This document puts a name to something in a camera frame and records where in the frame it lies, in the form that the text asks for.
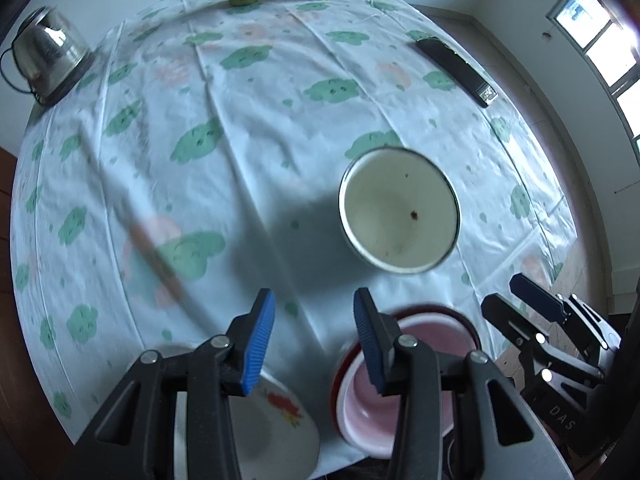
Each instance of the table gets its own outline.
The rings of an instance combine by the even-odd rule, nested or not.
[[[413,47],[426,36],[488,77],[401,0],[163,0],[105,35],[28,126],[12,203],[24,339],[73,441],[143,349],[224,332],[262,286],[278,300],[265,367],[316,420],[314,476],[362,457],[328,402],[358,286],[386,312],[453,306],[488,354],[506,348],[482,298],[513,298],[520,270],[551,283],[574,224],[508,97],[479,108]],[[379,272],[342,238],[342,173],[383,144],[426,154],[456,189],[460,238],[430,272]]]

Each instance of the stainless steel kettle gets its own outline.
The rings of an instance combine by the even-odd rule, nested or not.
[[[1,62],[9,50],[30,91],[16,87],[4,75]],[[41,7],[22,22],[11,48],[0,56],[0,73],[14,90],[33,94],[43,106],[53,106],[80,80],[93,60],[94,53],[76,28],[55,8]]]

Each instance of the white bowl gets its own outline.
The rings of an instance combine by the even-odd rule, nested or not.
[[[166,344],[158,350],[164,357],[172,357],[196,346]],[[187,402],[187,394],[179,392],[174,427],[175,480],[188,480]],[[311,475],[320,452],[318,428],[284,384],[263,369],[251,395],[229,397],[229,408],[243,480],[306,480]]]
[[[351,246],[389,272],[437,266],[460,232],[460,206],[447,177],[406,148],[377,148],[354,160],[340,183],[338,207]]]

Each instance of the pink bowl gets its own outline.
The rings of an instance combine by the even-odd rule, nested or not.
[[[479,347],[478,335],[459,315],[423,312],[398,321],[402,332],[416,336],[438,352],[464,357]],[[373,458],[389,459],[398,422],[399,397],[380,396],[369,381],[364,355],[359,352],[344,373],[337,391],[335,419],[342,437]],[[442,434],[453,427],[450,393],[442,394]]]

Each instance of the window frame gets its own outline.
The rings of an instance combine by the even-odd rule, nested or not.
[[[629,138],[629,142],[631,143],[631,147],[634,150],[634,154],[636,155],[636,159],[638,164],[640,165],[640,132],[634,134],[631,130],[631,126],[626,120],[625,113],[622,111],[620,104],[618,103],[618,97],[620,97],[627,89],[631,88],[638,80],[640,80],[640,57],[638,53],[634,56],[636,58],[636,64],[633,65],[620,79],[618,79],[613,85],[609,86],[607,82],[604,80],[600,70],[596,67],[595,63],[591,60],[591,58],[587,55],[589,49],[598,41],[601,36],[607,31],[609,27],[611,27],[616,20],[612,17],[609,21],[602,27],[602,29],[595,35],[595,37],[587,43],[584,47],[581,47],[577,41],[575,41],[574,37],[569,33],[568,30],[564,28],[562,23],[558,21],[558,16],[564,9],[564,6],[567,4],[569,0],[558,0],[558,2],[552,7],[552,9],[547,13],[546,18],[553,23],[553,25],[567,38],[569,43],[571,43],[574,48],[580,53],[584,61],[589,65],[596,78],[605,89],[611,104],[615,108],[620,120],[622,121],[622,125],[626,130],[626,134]]]

